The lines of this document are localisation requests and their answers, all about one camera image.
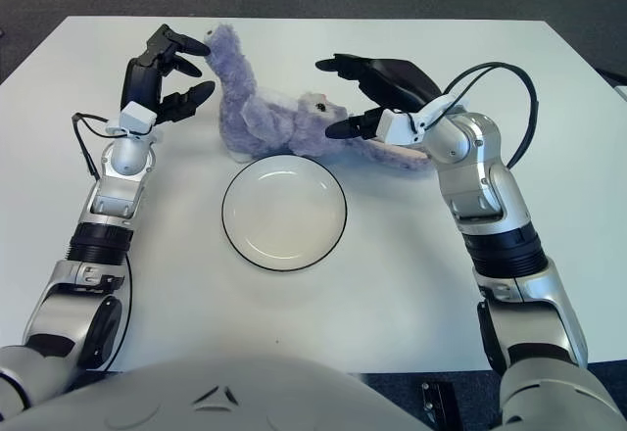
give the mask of silver arm segment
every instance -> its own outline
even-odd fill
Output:
[[[68,256],[55,265],[24,331],[24,344],[0,349],[0,415],[8,419],[61,393],[84,369],[109,358],[121,323],[114,293],[137,221],[157,115],[133,102],[108,131],[117,138],[102,156],[102,176],[82,210]]]
[[[586,369],[583,331],[501,160],[497,126],[465,109],[434,120],[451,102],[445,96],[439,111],[410,115],[413,125],[386,110],[377,137],[387,142],[388,129],[395,129],[395,143],[421,143],[438,171],[485,298],[478,306],[484,349],[504,374],[499,429],[627,429],[607,390]]]

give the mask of white plate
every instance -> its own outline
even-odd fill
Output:
[[[233,178],[222,201],[222,223],[246,260],[291,271],[333,250],[346,224],[346,199],[335,177],[302,157],[258,160]]]

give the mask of purple stuffed animal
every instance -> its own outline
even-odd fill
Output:
[[[259,88],[230,24],[221,24],[205,42],[212,50],[207,63],[222,84],[220,135],[238,162],[287,152],[320,157],[352,149],[391,167],[427,167],[427,156],[414,149],[360,138],[328,139],[324,129],[347,119],[346,108],[328,102],[322,94],[306,93],[294,100]]]

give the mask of robotic hand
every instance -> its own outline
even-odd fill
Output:
[[[193,116],[215,88],[206,81],[162,102],[162,78],[172,70],[201,75],[177,53],[206,56],[210,50],[164,24],[128,63],[121,114],[107,122],[114,143],[103,153],[102,176],[79,138],[96,183],[68,254],[57,262],[28,322],[24,344],[0,349],[0,421],[63,393],[81,370],[98,368],[111,355],[122,312],[115,292],[124,282],[122,263],[128,262],[141,196],[155,166],[152,144],[161,139],[155,126]],[[84,118],[103,120],[75,115],[77,137]]]
[[[528,426],[524,429],[544,429],[578,422],[579,429],[589,429],[585,423],[594,423],[594,429],[614,429],[609,423],[615,422],[616,429],[623,429],[625,422],[615,403],[585,369],[588,351],[581,326],[508,169],[524,154],[533,136],[537,100],[529,76],[515,66],[489,63],[453,82],[470,72],[504,67],[528,86],[531,125],[513,163],[506,167],[497,126],[483,115],[468,112],[460,100],[483,73],[456,96],[450,92],[451,85],[442,94],[407,61],[336,54],[316,66],[357,80],[360,89],[379,105],[362,116],[332,124],[326,129],[327,137],[421,143],[437,169],[442,197],[472,258],[474,277],[485,298],[478,306],[479,325],[490,364],[505,375],[501,387],[504,424],[523,421]]]

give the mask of plate rim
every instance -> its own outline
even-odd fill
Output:
[[[344,201],[344,220],[342,222],[342,229],[340,230],[340,233],[338,234],[337,240],[335,240],[335,242],[333,243],[333,245],[331,245],[331,247],[328,249],[328,251],[322,255],[320,258],[318,258],[317,260],[305,264],[303,266],[299,266],[299,267],[292,267],[289,269],[279,269],[279,268],[275,268],[275,267],[267,267],[267,266],[263,266],[259,263],[255,263],[252,260],[248,259],[246,257],[246,255],[244,255],[242,252],[240,252],[237,247],[235,246],[235,244],[233,243],[233,240],[231,240],[231,237],[228,235],[228,230],[226,229],[226,224],[224,222],[224,202],[226,201],[226,196],[228,195],[228,191],[231,189],[231,186],[233,185],[233,183],[235,182],[235,180],[239,177],[240,174],[242,174],[244,171],[246,171],[249,167],[258,164],[259,162],[262,162],[264,160],[268,160],[268,159],[273,159],[276,157],[294,157],[295,159],[303,159],[303,160],[307,160],[315,165],[318,165],[319,167],[321,167],[324,171],[326,171],[328,174],[331,175],[331,177],[333,178],[333,180],[335,180],[335,182],[337,183],[338,188],[340,188],[340,193],[342,194],[342,200]],[[231,244],[231,247],[233,247],[233,249],[237,252],[237,254],[242,257],[244,260],[246,260],[248,263],[255,265],[256,267],[260,267],[261,269],[265,269],[267,271],[272,271],[272,272],[293,272],[293,271],[300,271],[301,269],[306,269],[308,267],[313,266],[316,263],[321,262],[322,260],[324,260],[337,246],[338,243],[340,243],[340,240],[342,239],[342,236],[344,235],[344,230],[346,229],[346,221],[348,220],[349,217],[349,207],[348,204],[346,202],[346,194],[344,193],[344,188],[342,188],[342,185],[340,184],[340,182],[338,181],[338,179],[335,177],[335,175],[329,171],[329,169],[327,167],[325,167],[323,164],[316,162],[314,159],[311,159],[309,157],[303,157],[300,155],[293,155],[293,154],[276,154],[276,155],[268,155],[267,157],[262,157],[258,160],[255,160],[254,162],[250,162],[249,164],[247,164],[245,167],[243,167],[242,169],[240,169],[235,176],[233,176],[231,178],[231,181],[228,183],[228,186],[226,187],[226,189],[224,190],[224,195],[222,196],[222,204],[221,204],[221,208],[220,208],[220,219],[222,221],[222,229],[224,230],[224,234],[226,235],[226,238],[228,239],[228,243]]]

